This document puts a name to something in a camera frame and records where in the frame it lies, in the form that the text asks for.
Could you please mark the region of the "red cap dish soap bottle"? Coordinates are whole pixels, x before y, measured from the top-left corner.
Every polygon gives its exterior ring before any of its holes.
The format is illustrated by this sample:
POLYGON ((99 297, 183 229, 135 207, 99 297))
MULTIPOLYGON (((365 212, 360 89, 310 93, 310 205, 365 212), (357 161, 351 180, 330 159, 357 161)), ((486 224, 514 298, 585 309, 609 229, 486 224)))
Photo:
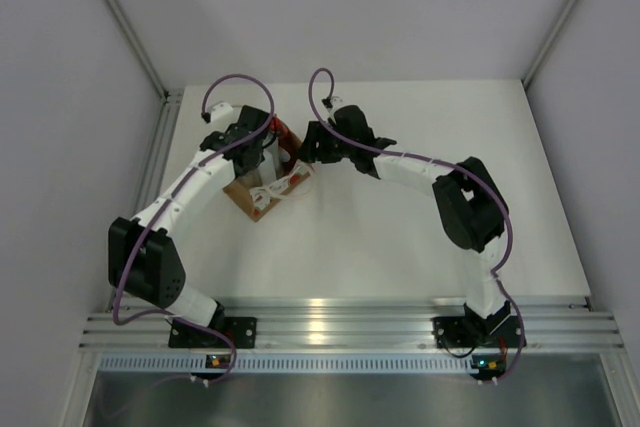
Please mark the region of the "red cap dish soap bottle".
POLYGON ((270 123, 270 131, 275 135, 279 148, 285 150, 290 155, 298 152, 301 141, 284 121, 278 117, 274 117, 270 123))

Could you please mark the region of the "clear bottle dark cap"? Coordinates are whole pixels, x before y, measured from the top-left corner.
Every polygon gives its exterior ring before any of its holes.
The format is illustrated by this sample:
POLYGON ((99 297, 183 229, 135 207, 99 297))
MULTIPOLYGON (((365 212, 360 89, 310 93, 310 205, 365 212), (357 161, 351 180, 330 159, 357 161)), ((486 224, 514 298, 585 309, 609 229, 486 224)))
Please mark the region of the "clear bottle dark cap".
POLYGON ((247 190, 258 188, 263 185, 260 172, 257 169, 254 169, 247 174, 238 177, 237 182, 247 190))

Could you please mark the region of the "white bottle dark cap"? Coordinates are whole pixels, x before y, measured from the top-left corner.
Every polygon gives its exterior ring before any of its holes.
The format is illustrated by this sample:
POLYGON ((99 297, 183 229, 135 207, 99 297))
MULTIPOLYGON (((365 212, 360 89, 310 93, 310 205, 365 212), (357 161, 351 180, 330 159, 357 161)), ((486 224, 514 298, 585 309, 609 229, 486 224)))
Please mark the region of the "white bottle dark cap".
POLYGON ((269 185, 279 178, 280 162, 277 150, 267 147, 262 151, 263 160, 258 166, 261 183, 269 185))

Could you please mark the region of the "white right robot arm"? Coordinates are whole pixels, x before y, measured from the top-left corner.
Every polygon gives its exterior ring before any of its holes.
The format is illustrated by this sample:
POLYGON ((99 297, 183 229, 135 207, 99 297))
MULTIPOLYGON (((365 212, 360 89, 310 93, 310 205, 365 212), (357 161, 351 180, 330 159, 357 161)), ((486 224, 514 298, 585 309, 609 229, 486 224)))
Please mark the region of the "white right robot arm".
POLYGON ((512 239, 504 219, 508 208, 483 162, 469 157, 449 164, 405 152, 394 155, 396 142, 377 137, 358 106, 340 106, 334 96, 322 104, 329 118, 308 124, 300 159, 322 164, 347 159, 362 174, 433 198, 446 237, 465 255, 465 331, 475 343, 490 343, 511 315, 498 271, 506 263, 512 239))

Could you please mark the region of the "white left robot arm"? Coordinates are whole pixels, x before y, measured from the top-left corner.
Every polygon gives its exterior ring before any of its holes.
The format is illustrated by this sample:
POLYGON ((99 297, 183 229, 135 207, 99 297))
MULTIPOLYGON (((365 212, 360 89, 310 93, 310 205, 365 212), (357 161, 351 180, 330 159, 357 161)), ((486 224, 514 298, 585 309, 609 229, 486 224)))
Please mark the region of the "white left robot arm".
POLYGON ((186 323, 204 346, 224 339, 224 307, 189 284, 176 242, 218 192, 261 163, 273 114, 243 106, 225 131, 205 137, 164 193, 133 218, 114 220, 108 231, 108 280, 116 289, 115 324, 139 317, 119 314, 122 296, 128 293, 153 305, 149 314, 171 315, 186 323))

